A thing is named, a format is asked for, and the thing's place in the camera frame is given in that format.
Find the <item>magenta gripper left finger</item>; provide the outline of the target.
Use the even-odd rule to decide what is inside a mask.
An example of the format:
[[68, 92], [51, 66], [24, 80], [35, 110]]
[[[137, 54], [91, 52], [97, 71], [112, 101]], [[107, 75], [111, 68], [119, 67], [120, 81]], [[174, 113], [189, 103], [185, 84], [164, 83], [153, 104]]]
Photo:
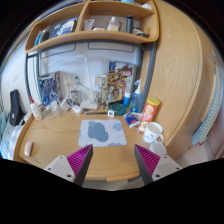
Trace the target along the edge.
[[93, 145], [87, 145], [69, 156], [58, 156], [44, 168], [56, 176], [82, 186], [93, 156]]

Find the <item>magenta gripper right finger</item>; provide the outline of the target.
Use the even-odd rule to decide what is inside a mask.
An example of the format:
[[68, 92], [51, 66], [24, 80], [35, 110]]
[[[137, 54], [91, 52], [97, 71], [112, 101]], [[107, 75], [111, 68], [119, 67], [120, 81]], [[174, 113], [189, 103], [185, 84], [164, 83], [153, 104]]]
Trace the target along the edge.
[[134, 156], [145, 185], [182, 169], [168, 155], [159, 156], [140, 145], [134, 146]]

